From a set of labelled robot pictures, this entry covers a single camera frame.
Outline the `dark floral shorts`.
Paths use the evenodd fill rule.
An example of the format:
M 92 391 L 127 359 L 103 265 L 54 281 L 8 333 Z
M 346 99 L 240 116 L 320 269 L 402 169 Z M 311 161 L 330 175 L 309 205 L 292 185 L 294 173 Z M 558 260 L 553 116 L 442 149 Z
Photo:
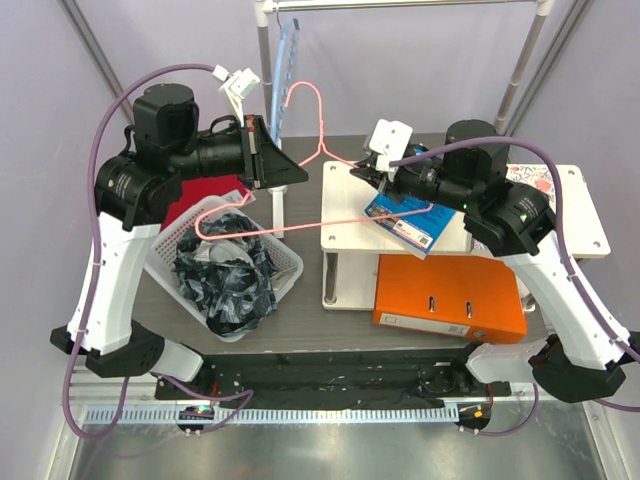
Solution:
M 181 296 L 219 337 L 244 335 L 277 311 L 277 268 L 258 236 L 205 241 L 189 228 L 177 242 L 174 271 Z

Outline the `light blue hanger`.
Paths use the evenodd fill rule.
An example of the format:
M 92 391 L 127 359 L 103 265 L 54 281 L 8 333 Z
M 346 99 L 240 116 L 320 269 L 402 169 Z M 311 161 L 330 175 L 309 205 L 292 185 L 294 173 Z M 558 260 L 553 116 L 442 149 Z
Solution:
M 273 72 L 273 104 L 270 114 L 270 135 L 276 144 L 280 142 L 283 116 L 286 110 L 285 100 L 293 83 L 299 33 L 300 24 L 295 17 L 290 18 L 281 29 Z

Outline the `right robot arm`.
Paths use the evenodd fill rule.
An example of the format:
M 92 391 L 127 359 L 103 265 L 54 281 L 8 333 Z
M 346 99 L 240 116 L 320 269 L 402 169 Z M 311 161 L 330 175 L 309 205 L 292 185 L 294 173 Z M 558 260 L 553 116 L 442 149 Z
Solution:
M 517 358 L 505 345 L 476 347 L 451 371 L 457 391 L 528 382 L 565 403 L 609 404 L 639 360 L 639 335 L 621 325 L 569 253 L 564 198 L 554 161 L 540 147 L 497 133 L 484 120 L 460 120 L 443 146 L 410 140 L 387 168 L 371 150 L 350 173 L 394 201 L 413 197 L 463 213 L 465 230 L 523 281 L 554 332 Z

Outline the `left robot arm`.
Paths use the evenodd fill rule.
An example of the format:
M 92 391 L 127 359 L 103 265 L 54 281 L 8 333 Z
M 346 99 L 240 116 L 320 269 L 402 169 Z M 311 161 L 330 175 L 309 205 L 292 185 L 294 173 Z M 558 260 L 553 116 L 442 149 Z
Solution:
M 151 86 L 133 113 L 126 149 L 89 185 L 97 230 L 92 257 L 76 313 L 50 341 L 66 354 L 85 355 L 101 378 L 166 375 L 200 399 L 213 385 L 202 356 L 132 318 L 145 259 L 168 210 L 186 180 L 235 175 L 246 187 L 267 189 L 305 182 L 308 174 L 271 140 L 260 115 L 219 132 L 199 130 L 199 107 L 187 86 Z

